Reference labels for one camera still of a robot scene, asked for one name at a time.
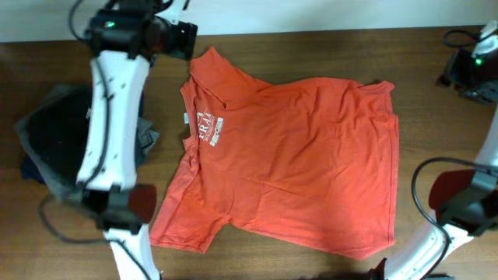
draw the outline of wooden surface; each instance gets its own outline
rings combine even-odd
[[[237,67],[271,83],[315,76],[378,79],[396,85],[401,158],[395,233],[397,243],[365,261],[322,253],[225,226],[207,254],[153,248],[156,266],[171,279],[295,279],[324,271],[366,271],[401,248],[423,218],[412,203],[409,181],[416,165],[432,156],[472,160],[493,115],[484,107],[434,86],[453,50],[444,47],[447,29],[356,30],[199,37],[196,56],[211,45]],[[52,237],[36,207],[47,189],[20,178],[23,150],[12,125],[33,110],[58,83],[90,84],[89,53],[76,42],[0,44],[0,278],[117,279],[110,249],[73,246]],[[184,105],[179,88],[188,64],[161,57],[146,83],[145,116],[161,133],[139,181],[155,184],[162,201],[183,155]],[[435,176],[455,166],[428,168],[420,177],[426,201]],[[68,235],[100,236],[91,221],[52,205],[54,223]],[[452,254],[438,271],[457,279],[498,278],[498,234],[487,233]]]

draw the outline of black cable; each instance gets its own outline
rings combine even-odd
[[[92,175],[85,180],[83,183],[85,186],[91,182],[93,179],[99,175],[99,172],[102,170],[102,166],[105,162],[107,155],[107,147],[109,146],[109,129],[110,129],[110,98],[109,96],[109,88],[107,85],[107,80],[105,74],[102,70],[102,65],[100,65],[99,58],[94,59],[97,71],[99,72],[101,83],[103,84],[103,98],[106,100],[106,117],[105,117],[105,125],[103,129],[103,143],[102,143],[102,152],[99,157],[99,162],[93,169]]]
[[[47,216],[45,215],[45,206],[48,204],[48,202],[53,201],[54,196],[52,194],[48,194],[38,205],[38,215],[40,216],[41,222],[44,224],[45,228],[48,229],[48,231],[55,237],[57,237],[59,240],[65,242],[65,243],[70,243],[70,244],[77,244],[77,245],[88,245],[88,244],[98,244],[98,243],[116,243],[123,249],[123,251],[132,259],[132,261],[136,264],[136,266],[140,269],[140,271],[144,274],[147,280],[152,280],[147,273],[147,270],[143,267],[142,264],[140,264],[139,260],[136,259],[136,257],[133,255],[133,253],[126,247],[125,242],[122,240],[107,240],[105,238],[99,238],[99,239],[91,239],[91,240],[77,240],[73,238],[69,238],[59,232],[58,230],[55,229],[55,227],[50,223],[48,220]]]
[[[427,214],[427,212],[421,206],[420,201],[419,201],[419,197],[417,196],[417,193],[416,193],[416,181],[417,181],[417,177],[419,176],[420,171],[425,166],[427,166],[431,163],[437,163],[437,162],[457,163],[457,164],[460,164],[463,166],[471,166],[471,167],[474,167],[478,171],[481,171],[484,173],[489,173],[489,174],[497,171],[496,167],[494,167],[494,166],[487,166],[487,165],[483,165],[483,164],[469,162],[469,161],[466,161],[463,159],[454,159],[454,158],[450,158],[450,157],[436,157],[436,158],[428,159],[428,160],[424,161],[423,163],[420,163],[419,166],[417,166],[417,168],[415,169],[415,172],[413,173],[413,178],[412,178],[413,201],[415,202],[415,206],[419,210],[420,214],[422,214],[422,216],[427,221],[429,221],[433,226],[437,227],[444,234],[444,239],[445,239],[443,252],[441,253],[440,257],[437,259],[437,261],[434,263],[434,265],[427,271],[427,273],[425,273],[425,275],[423,277],[421,277],[421,279],[427,278],[432,273],[432,271],[437,267],[437,265],[439,265],[439,263],[446,256],[446,253],[450,249],[450,244],[451,244],[450,234],[447,232],[447,230],[443,226],[440,226],[432,217],[429,216],[429,214]]]
[[[453,44],[448,40],[448,37],[451,34],[463,34],[463,35],[473,39],[473,41],[469,42],[469,43],[465,43],[465,44]],[[448,47],[471,47],[471,46],[476,45],[477,43],[483,42],[484,40],[488,39],[492,35],[494,35],[494,32],[481,39],[480,33],[470,32],[467,30],[450,30],[443,35],[443,43]]]
[[[187,10],[188,4],[190,4],[190,0],[187,0],[184,5],[184,11]]]
[[[75,31],[75,26],[74,26],[74,23],[73,23],[73,18],[75,16],[75,12],[76,10],[78,9],[79,5],[81,5],[81,3],[85,1],[85,0],[76,0],[76,2],[72,5],[71,9],[69,10],[69,17],[68,17],[68,25],[69,25],[69,30],[71,31],[71,34],[77,39],[77,40],[80,40],[80,41],[84,41],[85,39],[83,39],[80,35],[78,35]]]

